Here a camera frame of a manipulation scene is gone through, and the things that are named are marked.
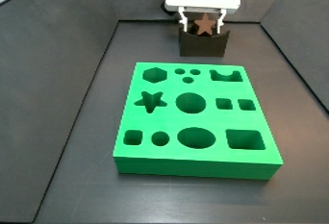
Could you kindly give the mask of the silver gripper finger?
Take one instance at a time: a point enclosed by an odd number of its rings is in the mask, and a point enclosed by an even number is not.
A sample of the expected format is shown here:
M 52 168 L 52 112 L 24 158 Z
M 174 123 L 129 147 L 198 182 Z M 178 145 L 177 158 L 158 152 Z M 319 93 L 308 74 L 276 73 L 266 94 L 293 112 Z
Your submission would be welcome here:
M 224 26 L 224 18 L 228 14 L 226 9 L 220 10 L 218 20 L 217 20 L 217 33 L 221 34 L 221 27 Z
M 185 7 L 180 7 L 180 16 L 181 16 L 181 25 L 182 25 L 182 29 L 185 32 L 188 32 L 188 17 L 185 16 L 184 12 L 185 12 Z

